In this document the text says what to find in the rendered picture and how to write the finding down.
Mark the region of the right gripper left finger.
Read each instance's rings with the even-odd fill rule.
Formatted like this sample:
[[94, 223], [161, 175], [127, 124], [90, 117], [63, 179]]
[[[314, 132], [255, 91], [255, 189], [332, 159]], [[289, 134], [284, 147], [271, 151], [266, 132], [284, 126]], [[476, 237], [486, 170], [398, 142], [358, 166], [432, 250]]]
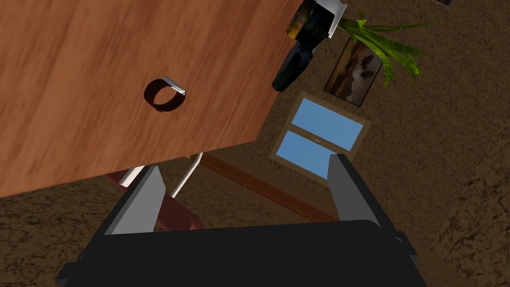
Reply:
[[153, 231], [166, 193], [160, 169], [146, 166], [109, 214], [105, 235]]

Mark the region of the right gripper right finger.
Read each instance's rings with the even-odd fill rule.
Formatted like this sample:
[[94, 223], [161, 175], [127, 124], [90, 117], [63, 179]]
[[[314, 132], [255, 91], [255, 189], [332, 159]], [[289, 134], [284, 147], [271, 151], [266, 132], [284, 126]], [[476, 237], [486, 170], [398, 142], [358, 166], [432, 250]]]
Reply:
[[388, 215], [343, 153], [330, 156], [327, 182], [341, 221], [369, 220], [395, 231]]

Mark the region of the red chair with white legs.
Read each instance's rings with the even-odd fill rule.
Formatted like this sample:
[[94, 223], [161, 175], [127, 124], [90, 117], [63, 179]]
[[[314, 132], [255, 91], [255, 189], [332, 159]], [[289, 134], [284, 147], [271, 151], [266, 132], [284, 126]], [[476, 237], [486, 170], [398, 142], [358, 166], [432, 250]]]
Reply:
[[[163, 198], [161, 208], [158, 214], [157, 223], [165, 231], [172, 230], [193, 230], [202, 228], [202, 224], [198, 218], [186, 209], [182, 204], [175, 200], [177, 193], [184, 186], [186, 181], [189, 179], [193, 171], [196, 169], [202, 159], [203, 154], [198, 153], [197, 155], [188, 156], [193, 159], [194, 162], [185, 173], [183, 178], [180, 180], [178, 185], [170, 193], [165, 195]], [[127, 191], [129, 186], [135, 181], [139, 174], [143, 170], [143, 166], [131, 168], [129, 170], [122, 170], [104, 175], [106, 179], [115, 184], [118, 188], [123, 191]]]

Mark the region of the wooden framed window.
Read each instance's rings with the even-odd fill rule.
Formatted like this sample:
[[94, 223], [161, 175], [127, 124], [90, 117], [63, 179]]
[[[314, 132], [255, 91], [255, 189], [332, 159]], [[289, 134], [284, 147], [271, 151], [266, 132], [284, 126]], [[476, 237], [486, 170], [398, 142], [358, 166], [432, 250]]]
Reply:
[[270, 159], [327, 184], [330, 156], [353, 160], [371, 123], [301, 92], [286, 119]]

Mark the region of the dark brown mug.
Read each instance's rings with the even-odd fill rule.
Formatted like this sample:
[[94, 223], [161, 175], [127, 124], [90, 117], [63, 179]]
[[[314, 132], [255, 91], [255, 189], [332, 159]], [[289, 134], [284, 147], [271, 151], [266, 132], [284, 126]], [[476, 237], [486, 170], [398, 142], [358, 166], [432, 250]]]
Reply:
[[[164, 104], [156, 104], [155, 98], [157, 94], [164, 88], [171, 88], [175, 91], [175, 95]], [[186, 99], [186, 90], [180, 87], [175, 81], [168, 77], [155, 79], [147, 84], [144, 93], [144, 100], [158, 112], [171, 112], [177, 109]]]

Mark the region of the brown wooden table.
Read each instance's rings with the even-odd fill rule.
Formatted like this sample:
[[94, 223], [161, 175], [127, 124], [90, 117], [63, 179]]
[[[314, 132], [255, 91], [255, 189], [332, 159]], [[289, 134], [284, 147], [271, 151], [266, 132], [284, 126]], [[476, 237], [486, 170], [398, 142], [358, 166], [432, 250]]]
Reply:
[[301, 2], [0, 0], [0, 197], [254, 141]]

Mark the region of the green leafy plant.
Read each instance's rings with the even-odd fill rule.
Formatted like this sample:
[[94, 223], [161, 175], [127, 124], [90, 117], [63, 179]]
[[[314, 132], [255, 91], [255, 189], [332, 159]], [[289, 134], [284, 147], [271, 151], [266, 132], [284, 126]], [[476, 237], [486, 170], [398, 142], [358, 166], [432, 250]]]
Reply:
[[337, 24], [338, 28], [344, 30], [354, 43], [361, 42], [378, 56], [384, 70], [384, 86], [387, 87], [394, 77], [394, 68], [392, 59], [402, 65], [411, 76], [412, 81], [416, 82], [416, 76], [420, 74], [420, 69], [415, 61], [415, 57], [423, 56], [424, 53], [410, 46], [392, 41], [381, 35], [382, 32], [397, 32], [410, 28], [424, 27], [432, 25], [435, 22], [413, 25], [366, 25], [367, 19], [363, 13], [359, 13], [359, 19], [351, 20], [341, 18]]

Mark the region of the brown framed wall picture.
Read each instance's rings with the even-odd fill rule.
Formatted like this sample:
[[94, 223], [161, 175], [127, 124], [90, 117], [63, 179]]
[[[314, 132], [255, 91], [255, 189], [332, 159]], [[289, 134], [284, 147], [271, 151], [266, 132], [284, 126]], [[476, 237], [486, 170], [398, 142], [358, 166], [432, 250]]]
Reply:
[[323, 91], [361, 107], [382, 66], [374, 51], [350, 37]]

